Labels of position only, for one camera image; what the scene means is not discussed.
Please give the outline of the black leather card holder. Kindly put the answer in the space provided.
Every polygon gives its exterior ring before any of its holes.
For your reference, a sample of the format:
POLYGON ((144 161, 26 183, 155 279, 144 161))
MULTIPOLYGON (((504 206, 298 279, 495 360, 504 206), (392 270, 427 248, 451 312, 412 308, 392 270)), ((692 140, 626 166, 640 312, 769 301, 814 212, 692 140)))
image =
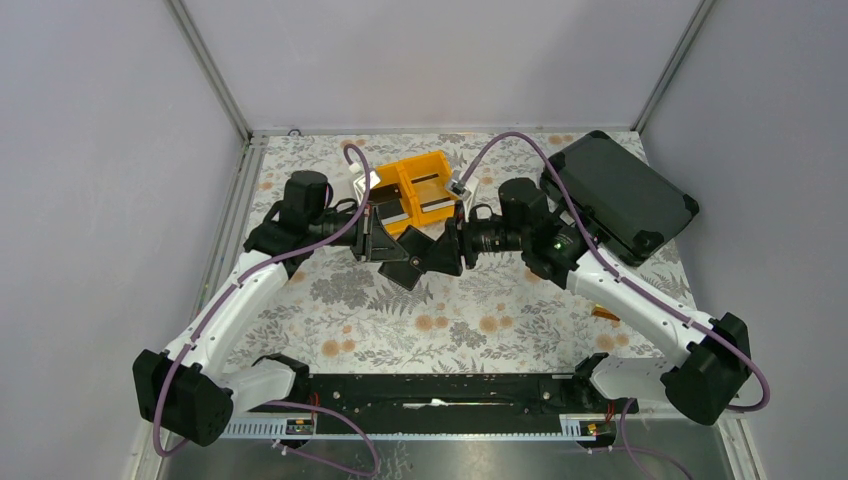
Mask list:
POLYGON ((426 273, 426 257, 435 240, 421 230, 409 226, 398 237, 397 242, 405 251, 405 258, 384 262, 378 273, 395 285, 412 291, 426 273))

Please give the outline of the white plastic bin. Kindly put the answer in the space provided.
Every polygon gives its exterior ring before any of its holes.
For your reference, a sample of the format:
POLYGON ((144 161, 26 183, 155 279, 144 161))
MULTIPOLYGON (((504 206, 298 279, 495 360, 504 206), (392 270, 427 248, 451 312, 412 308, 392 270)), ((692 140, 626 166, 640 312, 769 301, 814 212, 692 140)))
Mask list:
POLYGON ((353 180, 350 174, 333 175, 329 177, 329 183, 336 197, 350 197, 354 195, 353 180))

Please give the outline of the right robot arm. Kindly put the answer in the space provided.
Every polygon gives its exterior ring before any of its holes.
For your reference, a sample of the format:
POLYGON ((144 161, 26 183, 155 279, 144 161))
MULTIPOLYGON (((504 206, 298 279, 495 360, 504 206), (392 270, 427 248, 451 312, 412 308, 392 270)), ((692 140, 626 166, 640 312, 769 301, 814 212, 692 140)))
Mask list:
POLYGON ((573 396, 583 410, 597 412, 620 398, 667 401, 688 419, 712 425, 733 409, 754 371, 742 319, 687 309, 627 274, 551 211, 528 178, 503 183, 498 199, 501 212, 485 219, 458 205, 420 268, 459 276, 482 253, 518 252, 536 276, 606 308, 661 352, 655 363, 595 354, 578 365, 587 376, 575 382, 573 396))

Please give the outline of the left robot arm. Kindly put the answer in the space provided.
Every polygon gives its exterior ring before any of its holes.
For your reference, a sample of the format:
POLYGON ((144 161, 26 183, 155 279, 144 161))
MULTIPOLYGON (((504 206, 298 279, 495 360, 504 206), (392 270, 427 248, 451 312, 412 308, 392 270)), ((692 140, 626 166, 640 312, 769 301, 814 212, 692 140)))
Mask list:
POLYGON ((132 373, 143 419, 208 446, 237 413, 271 401, 288 411, 307 404, 309 367, 301 361, 268 354, 234 373, 225 366, 248 324, 315 250, 347 247, 356 260, 374 263, 408 259, 376 208, 342 211, 328 205, 331 193, 324 174, 293 173, 210 302, 161 352, 138 355, 132 373))

